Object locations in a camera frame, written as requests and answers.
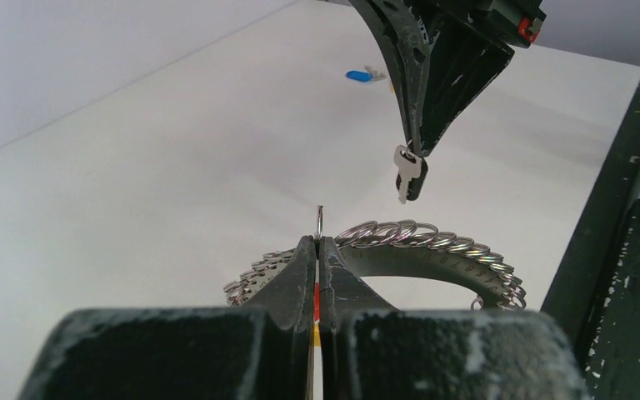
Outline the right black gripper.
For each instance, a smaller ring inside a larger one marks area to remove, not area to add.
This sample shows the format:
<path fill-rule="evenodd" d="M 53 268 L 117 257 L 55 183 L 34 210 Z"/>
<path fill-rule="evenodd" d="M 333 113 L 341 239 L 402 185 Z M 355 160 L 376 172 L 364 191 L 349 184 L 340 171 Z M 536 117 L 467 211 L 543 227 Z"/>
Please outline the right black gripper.
<path fill-rule="evenodd" d="M 352 1 L 379 46 L 405 141 L 427 157 L 450 124 L 529 48 L 547 15 L 540 1 Z M 421 74 L 426 53 L 426 80 Z"/>

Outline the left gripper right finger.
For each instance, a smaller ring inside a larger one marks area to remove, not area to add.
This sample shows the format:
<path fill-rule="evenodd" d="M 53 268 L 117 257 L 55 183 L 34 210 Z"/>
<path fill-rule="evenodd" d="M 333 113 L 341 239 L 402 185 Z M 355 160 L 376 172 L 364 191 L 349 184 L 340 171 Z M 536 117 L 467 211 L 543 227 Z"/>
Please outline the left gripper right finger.
<path fill-rule="evenodd" d="M 329 237 L 318 244 L 318 300 L 332 245 Z M 326 399 L 588 397 L 567 338 L 545 314 L 401 311 L 378 296 L 387 308 L 336 314 L 319 303 Z"/>

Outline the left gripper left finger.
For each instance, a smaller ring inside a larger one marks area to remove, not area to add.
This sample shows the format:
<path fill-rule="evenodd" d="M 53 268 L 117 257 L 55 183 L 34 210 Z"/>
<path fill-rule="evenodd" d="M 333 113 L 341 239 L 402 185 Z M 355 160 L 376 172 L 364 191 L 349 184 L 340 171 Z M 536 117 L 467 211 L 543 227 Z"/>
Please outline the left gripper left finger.
<path fill-rule="evenodd" d="M 21 399 L 309 399 L 317 247 L 239 307 L 90 308 L 42 346 Z"/>

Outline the metal keyring with small rings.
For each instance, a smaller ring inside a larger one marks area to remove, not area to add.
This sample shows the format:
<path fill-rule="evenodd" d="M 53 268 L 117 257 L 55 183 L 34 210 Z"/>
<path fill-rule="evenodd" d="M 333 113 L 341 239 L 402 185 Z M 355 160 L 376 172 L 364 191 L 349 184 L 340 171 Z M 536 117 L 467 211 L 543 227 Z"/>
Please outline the metal keyring with small rings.
<path fill-rule="evenodd" d="M 474 292 L 470 308 L 523 310 L 522 280 L 489 246 L 436 226 L 404 219 L 367 221 L 333 238 L 333 265 L 321 279 L 327 312 L 388 308 L 365 283 L 367 277 L 421 278 Z"/>

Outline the black key tag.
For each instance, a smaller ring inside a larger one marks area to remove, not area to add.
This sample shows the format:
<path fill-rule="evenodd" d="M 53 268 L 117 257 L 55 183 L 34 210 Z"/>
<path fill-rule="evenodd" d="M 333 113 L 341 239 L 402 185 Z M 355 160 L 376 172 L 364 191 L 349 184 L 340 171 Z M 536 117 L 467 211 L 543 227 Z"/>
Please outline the black key tag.
<path fill-rule="evenodd" d="M 398 169 L 396 180 L 398 201 L 401 204 L 416 201 L 428 174 L 428 163 L 403 145 L 396 147 L 393 161 Z"/>

